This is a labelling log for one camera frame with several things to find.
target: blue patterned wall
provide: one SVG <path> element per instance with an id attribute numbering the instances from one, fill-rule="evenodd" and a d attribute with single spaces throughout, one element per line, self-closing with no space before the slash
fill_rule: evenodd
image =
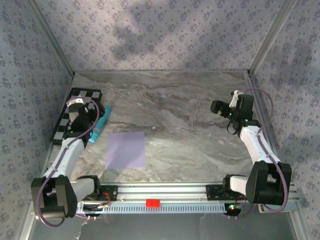
<path id="1" fill-rule="evenodd" d="M 293 166 L 304 213 L 320 239 L 320 3 L 298 1 L 255 74 L 274 99 L 280 157 Z M 270 103 L 265 99 L 268 110 Z"/>
<path id="2" fill-rule="evenodd" d="M 248 69 L 283 0 L 36 0 L 75 71 Z"/>
<path id="3" fill-rule="evenodd" d="M 0 0 L 0 239 L 13 238 L 70 76 L 22 0 Z"/>

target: checkerboard pattern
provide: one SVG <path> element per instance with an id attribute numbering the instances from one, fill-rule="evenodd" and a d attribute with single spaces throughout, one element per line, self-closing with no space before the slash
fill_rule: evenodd
<path id="1" fill-rule="evenodd" d="M 92 100 L 94 100 L 96 103 L 101 101 L 102 98 L 102 93 L 100 90 L 97 89 L 85 89 L 85 88 L 77 88 L 73 87 L 68 95 L 68 98 L 66 101 L 69 99 L 76 97 L 76 96 L 82 96 L 82 97 L 87 97 Z M 87 103 L 86 107 L 88 109 L 94 109 L 95 106 L 94 104 Z M 52 135 L 51 135 L 51 141 L 55 145 L 61 145 L 62 141 L 64 139 L 64 135 L 67 131 L 69 131 L 71 128 L 69 126 L 69 108 L 67 107 L 66 103 L 63 106 L 63 110 L 59 116 L 59 119 L 53 129 Z"/>

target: teal marker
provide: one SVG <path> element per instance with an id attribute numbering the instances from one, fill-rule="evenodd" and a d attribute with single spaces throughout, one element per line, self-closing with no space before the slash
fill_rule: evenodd
<path id="1" fill-rule="evenodd" d="M 89 142 L 94 143 L 97 140 L 97 138 L 100 136 L 101 129 L 104 126 L 105 121 L 107 120 L 110 112 L 111 112 L 111 105 L 108 105 L 105 108 L 104 116 L 101 117 L 99 121 L 96 123 L 95 128 L 92 131 L 92 136 L 89 139 Z"/>

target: red block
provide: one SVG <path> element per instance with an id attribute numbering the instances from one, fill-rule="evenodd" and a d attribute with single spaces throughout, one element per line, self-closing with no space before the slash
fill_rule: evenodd
<path id="1" fill-rule="evenodd" d="M 160 200 L 158 199 L 147 199 L 145 206 L 148 208 L 160 208 Z"/>

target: marble surface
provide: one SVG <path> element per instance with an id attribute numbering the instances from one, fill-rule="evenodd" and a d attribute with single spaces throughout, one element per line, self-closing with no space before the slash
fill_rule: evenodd
<path id="1" fill-rule="evenodd" d="M 252 168 L 245 145 L 227 132 L 228 120 L 210 111 L 213 100 L 229 102 L 231 91 L 246 87 L 240 72 L 80 73 L 72 85 L 100 89 L 102 104 L 113 109 L 71 180 L 98 175 L 102 182 L 221 181 Z M 145 168 L 105 170 L 108 134 L 135 131 L 145 132 Z M 59 149 L 54 146 L 52 161 Z"/>

